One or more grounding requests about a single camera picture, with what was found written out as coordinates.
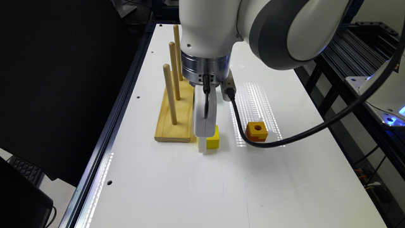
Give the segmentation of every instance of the orange block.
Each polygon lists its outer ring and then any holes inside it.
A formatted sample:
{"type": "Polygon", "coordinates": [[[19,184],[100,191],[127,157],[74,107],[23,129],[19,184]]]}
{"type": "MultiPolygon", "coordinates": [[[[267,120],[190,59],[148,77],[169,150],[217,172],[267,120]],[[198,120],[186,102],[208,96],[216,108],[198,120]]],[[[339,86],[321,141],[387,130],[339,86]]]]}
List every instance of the orange block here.
{"type": "Polygon", "coordinates": [[[249,122],[246,126],[247,137],[254,142],[264,142],[268,136],[264,122],[249,122]]]}

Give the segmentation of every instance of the white table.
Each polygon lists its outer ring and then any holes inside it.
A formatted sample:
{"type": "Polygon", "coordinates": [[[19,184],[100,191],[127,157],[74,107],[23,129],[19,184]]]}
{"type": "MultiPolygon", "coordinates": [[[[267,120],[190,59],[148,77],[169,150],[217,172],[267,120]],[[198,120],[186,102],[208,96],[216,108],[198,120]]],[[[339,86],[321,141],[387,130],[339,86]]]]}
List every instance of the white table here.
{"type": "MultiPolygon", "coordinates": [[[[329,130],[284,147],[237,146],[230,103],[219,101],[219,149],[156,142],[170,41],[172,26],[157,26],[84,227],[385,227],[329,130]]],[[[231,69],[236,83],[263,87],[283,138],[322,122],[293,70],[269,69],[246,43],[231,69]]]]}

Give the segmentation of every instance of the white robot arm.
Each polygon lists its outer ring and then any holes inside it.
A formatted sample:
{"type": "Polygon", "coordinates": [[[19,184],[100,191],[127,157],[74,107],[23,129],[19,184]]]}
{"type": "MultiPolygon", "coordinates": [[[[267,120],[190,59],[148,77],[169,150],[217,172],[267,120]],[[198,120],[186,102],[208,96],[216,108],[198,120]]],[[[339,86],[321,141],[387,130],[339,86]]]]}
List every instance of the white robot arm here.
{"type": "Polygon", "coordinates": [[[230,75],[229,61],[235,42],[247,42],[270,68],[288,70],[302,66],[332,40],[351,0],[179,3],[182,73],[196,87],[194,133],[197,137],[211,137],[216,122],[215,87],[230,75]]]}

